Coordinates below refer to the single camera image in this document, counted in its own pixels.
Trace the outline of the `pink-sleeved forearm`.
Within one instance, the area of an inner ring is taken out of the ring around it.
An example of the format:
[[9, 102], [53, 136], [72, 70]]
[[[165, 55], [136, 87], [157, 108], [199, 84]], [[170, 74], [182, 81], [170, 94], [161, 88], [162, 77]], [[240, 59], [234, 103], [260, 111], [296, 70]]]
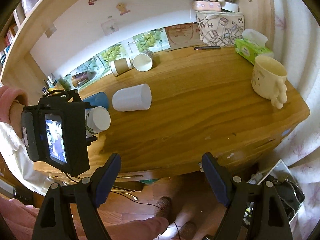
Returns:
[[28, 105], [24, 90], [9, 86], [1, 87], [1, 122], [10, 125], [16, 135], [22, 139], [21, 114]]

